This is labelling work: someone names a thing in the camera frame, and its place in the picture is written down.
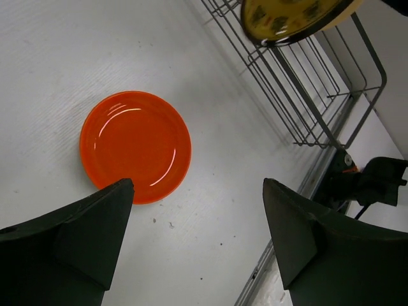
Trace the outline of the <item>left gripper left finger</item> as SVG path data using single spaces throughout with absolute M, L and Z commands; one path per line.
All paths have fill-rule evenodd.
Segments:
M 1 230 L 1 305 L 101 305 L 112 285 L 134 189 L 124 178 Z

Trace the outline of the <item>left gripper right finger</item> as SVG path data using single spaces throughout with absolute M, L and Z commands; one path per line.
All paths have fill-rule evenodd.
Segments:
M 406 305 L 407 234 L 342 215 L 277 180 L 263 203 L 294 305 Z

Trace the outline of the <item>orange plate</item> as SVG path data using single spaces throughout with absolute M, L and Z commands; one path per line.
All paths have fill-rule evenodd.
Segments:
M 182 116 L 164 99 L 124 91 L 101 100 L 88 114 L 79 139 L 83 168 L 98 188 L 131 179 L 133 203 L 170 195 L 185 179 L 192 156 Z

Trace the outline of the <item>yellow black-rimmed plate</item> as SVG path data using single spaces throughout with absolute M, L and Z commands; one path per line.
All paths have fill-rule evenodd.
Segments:
M 240 23 L 255 45 L 281 47 L 339 25 L 361 6 L 352 0 L 246 0 Z

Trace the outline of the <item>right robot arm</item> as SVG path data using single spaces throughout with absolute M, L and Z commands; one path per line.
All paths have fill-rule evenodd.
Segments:
M 337 201 L 357 201 L 362 209 L 358 220 L 374 203 L 397 206 L 398 189 L 406 186 L 403 179 L 407 160 L 390 157 L 371 159 L 362 171 L 345 170 L 334 175 L 328 185 L 329 195 Z

